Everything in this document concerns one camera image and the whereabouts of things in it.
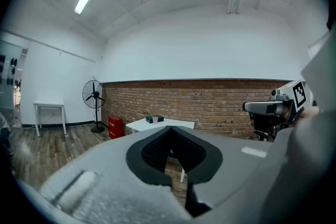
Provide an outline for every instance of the baseboard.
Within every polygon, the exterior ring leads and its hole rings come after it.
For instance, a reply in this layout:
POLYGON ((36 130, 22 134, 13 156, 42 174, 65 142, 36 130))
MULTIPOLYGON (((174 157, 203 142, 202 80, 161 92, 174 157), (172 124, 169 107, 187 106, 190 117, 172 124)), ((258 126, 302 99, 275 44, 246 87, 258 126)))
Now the baseboard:
MULTIPOLYGON (((85 124, 91 124, 95 123, 95 121, 82 121, 82 122, 72 122, 72 123, 66 123, 65 126, 76 126, 76 125, 85 125, 85 124)), ((22 124, 22 128, 30 128, 35 127, 35 124, 22 124)), ((61 123, 58 124, 42 124, 42 128, 54 128, 54 127, 63 127, 61 123)))

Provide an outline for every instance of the pedestal fan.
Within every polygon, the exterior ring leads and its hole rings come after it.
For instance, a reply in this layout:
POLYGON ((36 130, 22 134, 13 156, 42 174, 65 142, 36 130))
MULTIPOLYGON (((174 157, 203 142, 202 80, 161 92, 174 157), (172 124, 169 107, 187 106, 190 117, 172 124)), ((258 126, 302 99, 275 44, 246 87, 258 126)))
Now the pedestal fan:
POLYGON ((91 128, 91 131, 101 133, 104 131, 104 127, 98 126, 97 110, 104 105, 106 100, 106 91, 103 84, 97 80, 90 80, 86 83, 83 88, 83 100, 88 107, 96 110, 96 125, 91 128))

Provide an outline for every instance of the black box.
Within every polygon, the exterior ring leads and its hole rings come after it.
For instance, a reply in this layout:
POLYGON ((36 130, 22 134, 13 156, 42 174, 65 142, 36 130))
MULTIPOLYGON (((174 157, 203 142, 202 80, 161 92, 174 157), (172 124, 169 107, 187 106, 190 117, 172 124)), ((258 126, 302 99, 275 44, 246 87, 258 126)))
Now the black box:
MULTIPOLYGON (((164 119, 164 117, 161 116, 161 115, 154 115, 154 116, 157 117, 157 120, 158 120, 157 122, 162 122, 163 119, 164 119)), ((148 116, 148 117, 146 117, 146 121, 149 122, 149 123, 153 123, 153 118, 152 118, 152 116, 148 116)))

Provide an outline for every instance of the red fire extinguisher box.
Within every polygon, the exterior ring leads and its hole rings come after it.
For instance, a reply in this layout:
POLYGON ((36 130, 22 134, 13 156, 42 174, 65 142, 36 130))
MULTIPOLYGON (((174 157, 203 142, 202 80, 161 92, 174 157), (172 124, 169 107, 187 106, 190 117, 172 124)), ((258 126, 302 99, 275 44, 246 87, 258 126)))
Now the red fire extinguisher box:
POLYGON ((109 136, 112 139, 122 136, 122 119, 116 116, 109 117, 109 136))

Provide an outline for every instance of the white table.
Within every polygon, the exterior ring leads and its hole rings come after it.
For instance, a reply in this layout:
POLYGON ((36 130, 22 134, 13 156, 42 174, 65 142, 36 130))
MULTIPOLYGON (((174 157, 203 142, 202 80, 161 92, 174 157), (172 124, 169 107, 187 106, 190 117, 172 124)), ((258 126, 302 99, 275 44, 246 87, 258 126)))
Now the white table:
POLYGON ((35 101, 33 104, 34 104, 34 110, 35 110, 35 116, 36 116, 35 127, 36 127, 36 133, 38 137, 40 137, 40 133, 38 132, 38 124, 40 125, 40 128, 42 128, 42 123, 41 123, 41 107, 42 106, 46 108, 60 108, 61 109, 64 134, 67 134, 67 130, 65 128, 64 104, 62 102, 35 101))
MULTIPOLYGON (((131 128, 139 132, 162 127, 162 126, 169 126, 169 125, 170 126, 184 126, 184 127, 193 129, 195 123, 191 121, 178 121, 178 120, 170 120, 170 119, 164 118, 164 121, 158 122, 157 124, 152 124, 146 121, 146 118, 145 118, 139 121, 126 124, 128 128, 131 128)), ((183 179, 184 179, 184 169, 182 169, 182 173, 181 173, 181 179, 180 179, 181 183, 183 182, 183 179)))

